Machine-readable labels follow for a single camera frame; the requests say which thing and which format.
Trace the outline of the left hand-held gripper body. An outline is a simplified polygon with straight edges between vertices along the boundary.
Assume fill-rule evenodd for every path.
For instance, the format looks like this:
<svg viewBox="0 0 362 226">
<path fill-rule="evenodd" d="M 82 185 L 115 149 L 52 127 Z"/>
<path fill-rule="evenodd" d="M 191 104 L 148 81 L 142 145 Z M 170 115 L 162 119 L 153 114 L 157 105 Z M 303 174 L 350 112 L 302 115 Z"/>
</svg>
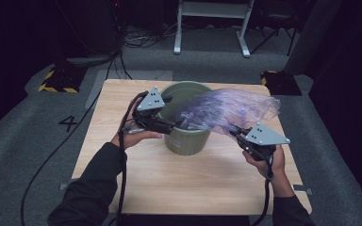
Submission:
<svg viewBox="0 0 362 226">
<path fill-rule="evenodd" d="M 162 96 L 157 87 L 140 93 L 137 98 L 139 97 L 141 100 L 137 101 L 137 106 L 133 112 L 133 119 L 137 126 L 142 130 L 166 134 L 168 128 L 171 128 L 170 121 L 160 118 L 158 113 L 173 98 Z"/>
</svg>

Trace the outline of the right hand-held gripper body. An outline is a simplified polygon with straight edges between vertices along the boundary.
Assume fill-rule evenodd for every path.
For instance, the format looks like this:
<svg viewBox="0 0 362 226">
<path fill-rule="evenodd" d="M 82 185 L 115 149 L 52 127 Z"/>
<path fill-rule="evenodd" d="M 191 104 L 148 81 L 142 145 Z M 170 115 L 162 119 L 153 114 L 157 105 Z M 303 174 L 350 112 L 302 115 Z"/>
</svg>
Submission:
<svg viewBox="0 0 362 226">
<path fill-rule="evenodd" d="M 290 139 L 258 122 L 247 128 L 248 134 L 240 135 L 237 140 L 242 150 L 247 151 L 255 161 L 269 161 L 275 152 L 276 145 L 289 144 Z"/>
</svg>

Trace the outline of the green plastic trash bin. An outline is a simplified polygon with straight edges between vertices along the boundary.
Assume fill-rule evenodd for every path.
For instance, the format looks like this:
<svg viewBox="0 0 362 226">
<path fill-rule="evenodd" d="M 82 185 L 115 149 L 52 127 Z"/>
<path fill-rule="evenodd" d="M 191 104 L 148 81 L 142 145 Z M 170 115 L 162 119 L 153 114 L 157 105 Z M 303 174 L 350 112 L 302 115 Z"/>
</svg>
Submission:
<svg viewBox="0 0 362 226">
<path fill-rule="evenodd" d="M 181 81 L 165 87 L 161 94 L 171 96 L 173 99 L 159 112 L 162 119 L 175 121 L 178 107 L 187 100 L 205 92 L 210 87 L 194 81 Z M 166 146 L 179 155 L 194 155 L 199 153 L 206 145 L 210 133 L 205 130 L 183 130 L 174 127 L 169 135 L 165 136 Z"/>
</svg>

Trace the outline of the purple plastic bag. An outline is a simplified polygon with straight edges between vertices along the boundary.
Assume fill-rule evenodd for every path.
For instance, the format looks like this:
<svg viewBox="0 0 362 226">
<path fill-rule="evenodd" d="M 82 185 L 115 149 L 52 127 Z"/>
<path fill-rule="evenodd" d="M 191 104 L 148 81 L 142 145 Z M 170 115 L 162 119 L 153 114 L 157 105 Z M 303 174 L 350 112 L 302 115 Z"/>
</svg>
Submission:
<svg viewBox="0 0 362 226">
<path fill-rule="evenodd" d="M 230 136 L 239 128 L 271 120 L 280 107 L 281 101 L 271 96 L 242 89 L 215 89 L 187 99 L 173 116 L 181 129 Z"/>
</svg>

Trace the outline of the person's right hand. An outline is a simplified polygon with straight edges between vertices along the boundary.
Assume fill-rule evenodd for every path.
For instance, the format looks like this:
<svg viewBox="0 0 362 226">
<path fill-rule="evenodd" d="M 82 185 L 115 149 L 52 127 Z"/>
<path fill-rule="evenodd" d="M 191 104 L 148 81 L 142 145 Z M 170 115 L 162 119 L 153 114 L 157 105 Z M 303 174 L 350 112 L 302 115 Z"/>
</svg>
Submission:
<svg viewBox="0 0 362 226">
<path fill-rule="evenodd" d="M 262 176 L 266 175 L 267 164 L 264 161 L 255 161 L 247 151 L 243 151 L 242 154 L 245 157 L 247 163 L 256 167 Z M 276 145 L 275 152 L 273 153 L 271 170 L 273 173 L 271 185 L 273 187 L 289 185 L 288 178 L 285 174 L 285 155 L 281 145 Z"/>
</svg>

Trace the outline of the person's left hand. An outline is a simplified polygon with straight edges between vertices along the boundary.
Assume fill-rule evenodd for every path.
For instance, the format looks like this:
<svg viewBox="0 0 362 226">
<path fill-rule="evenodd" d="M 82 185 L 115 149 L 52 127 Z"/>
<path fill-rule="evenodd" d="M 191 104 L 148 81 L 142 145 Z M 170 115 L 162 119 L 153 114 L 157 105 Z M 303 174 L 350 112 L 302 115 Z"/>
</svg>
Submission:
<svg viewBox="0 0 362 226">
<path fill-rule="evenodd" d="M 153 132 L 153 131 L 142 131 L 142 132 L 138 132 L 136 134 L 128 134 L 127 132 L 123 131 L 123 128 L 125 126 L 134 128 L 134 122 L 132 120 L 132 113 L 137 104 L 134 102 L 131 102 L 131 104 L 132 104 L 132 106 L 130 108 L 130 111 L 125 116 L 125 119 L 122 120 L 117 133 L 114 135 L 114 137 L 110 141 L 112 144 L 114 144 L 118 147 L 123 147 L 125 150 L 137 145 L 144 139 L 151 139 L 151 138 L 161 139 L 162 138 L 162 135 L 160 133 Z"/>
</svg>

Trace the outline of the black yellow striped base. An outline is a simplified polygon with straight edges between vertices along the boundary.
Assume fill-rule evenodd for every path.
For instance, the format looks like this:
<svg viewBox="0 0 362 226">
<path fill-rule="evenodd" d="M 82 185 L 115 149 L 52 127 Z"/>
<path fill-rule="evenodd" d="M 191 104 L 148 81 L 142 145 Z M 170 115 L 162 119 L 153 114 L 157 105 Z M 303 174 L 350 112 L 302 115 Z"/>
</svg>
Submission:
<svg viewBox="0 0 362 226">
<path fill-rule="evenodd" d="M 85 68 L 63 70 L 53 67 L 42 81 L 39 91 L 77 93 L 86 72 Z"/>
<path fill-rule="evenodd" d="M 271 95 L 302 95 L 294 76 L 284 71 L 264 71 L 261 73 L 260 79 Z"/>
</svg>

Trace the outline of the black equipment stand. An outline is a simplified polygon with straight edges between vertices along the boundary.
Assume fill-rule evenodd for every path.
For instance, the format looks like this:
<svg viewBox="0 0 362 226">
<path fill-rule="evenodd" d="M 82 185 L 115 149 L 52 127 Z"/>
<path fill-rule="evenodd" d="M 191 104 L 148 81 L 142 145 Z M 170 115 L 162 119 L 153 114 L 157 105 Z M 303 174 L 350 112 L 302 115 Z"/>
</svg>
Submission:
<svg viewBox="0 0 362 226">
<path fill-rule="evenodd" d="M 90 60 L 75 66 L 95 67 L 113 62 L 120 52 L 121 31 L 113 0 L 54 0 Z"/>
</svg>

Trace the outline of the grey pillar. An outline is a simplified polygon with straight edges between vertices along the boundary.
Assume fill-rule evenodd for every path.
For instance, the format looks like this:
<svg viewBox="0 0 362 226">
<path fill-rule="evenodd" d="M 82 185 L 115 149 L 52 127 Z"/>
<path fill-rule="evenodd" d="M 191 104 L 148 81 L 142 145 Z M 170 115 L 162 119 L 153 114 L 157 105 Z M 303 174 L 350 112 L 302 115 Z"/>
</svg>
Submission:
<svg viewBox="0 0 362 226">
<path fill-rule="evenodd" d="M 316 0 L 300 38 L 285 65 L 285 73 L 291 75 L 304 74 L 305 69 L 320 47 L 328 28 L 335 19 L 341 2 L 342 0 Z"/>
</svg>

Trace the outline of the black folding stand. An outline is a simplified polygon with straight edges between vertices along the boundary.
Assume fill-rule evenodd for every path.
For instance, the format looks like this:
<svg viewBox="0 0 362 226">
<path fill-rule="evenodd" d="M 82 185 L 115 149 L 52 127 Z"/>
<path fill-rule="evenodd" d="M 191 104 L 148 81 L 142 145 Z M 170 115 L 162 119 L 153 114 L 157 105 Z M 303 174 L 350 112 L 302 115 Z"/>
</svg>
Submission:
<svg viewBox="0 0 362 226">
<path fill-rule="evenodd" d="M 269 36 L 265 37 L 251 53 L 258 50 L 281 29 L 284 29 L 290 38 L 287 52 L 287 56 L 289 56 L 297 33 L 299 21 L 298 10 L 295 9 L 290 2 L 281 0 L 258 0 L 255 8 L 258 14 L 257 27 L 261 33 L 263 33 L 265 27 L 271 28 L 272 32 Z"/>
</svg>

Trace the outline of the grey table bracket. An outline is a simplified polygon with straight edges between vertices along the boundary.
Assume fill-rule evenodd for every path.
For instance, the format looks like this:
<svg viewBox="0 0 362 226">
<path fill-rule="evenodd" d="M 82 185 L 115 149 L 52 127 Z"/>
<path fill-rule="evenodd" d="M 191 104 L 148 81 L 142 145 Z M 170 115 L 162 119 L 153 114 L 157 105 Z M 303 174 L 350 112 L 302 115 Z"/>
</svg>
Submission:
<svg viewBox="0 0 362 226">
<path fill-rule="evenodd" d="M 307 195 L 313 195 L 312 189 L 304 185 L 291 185 L 291 187 L 296 192 L 304 192 Z"/>
<path fill-rule="evenodd" d="M 58 186 L 58 190 L 66 190 L 67 187 L 72 183 L 72 182 L 75 182 L 77 181 L 78 178 L 75 178 L 75 179 L 70 179 L 68 182 L 66 183 L 60 183 L 59 186 Z"/>
</svg>

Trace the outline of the white metal stand frame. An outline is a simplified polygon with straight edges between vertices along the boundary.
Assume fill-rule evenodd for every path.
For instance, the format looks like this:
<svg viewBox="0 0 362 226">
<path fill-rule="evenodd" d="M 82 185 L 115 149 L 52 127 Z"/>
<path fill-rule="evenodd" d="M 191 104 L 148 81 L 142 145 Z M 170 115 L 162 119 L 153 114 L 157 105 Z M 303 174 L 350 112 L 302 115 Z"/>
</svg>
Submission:
<svg viewBox="0 0 362 226">
<path fill-rule="evenodd" d="M 241 29 L 237 31 L 239 46 L 244 57 L 249 57 L 251 52 L 245 41 L 245 32 L 249 23 L 255 0 L 248 0 L 244 4 L 192 2 L 179 0 L 177 8 L 177 28 L 174 40 L 173 53 L 181 53 L 182 20 L 184 17 L 210 17 L 226 19 L 242 19 Z"/>
</svg>

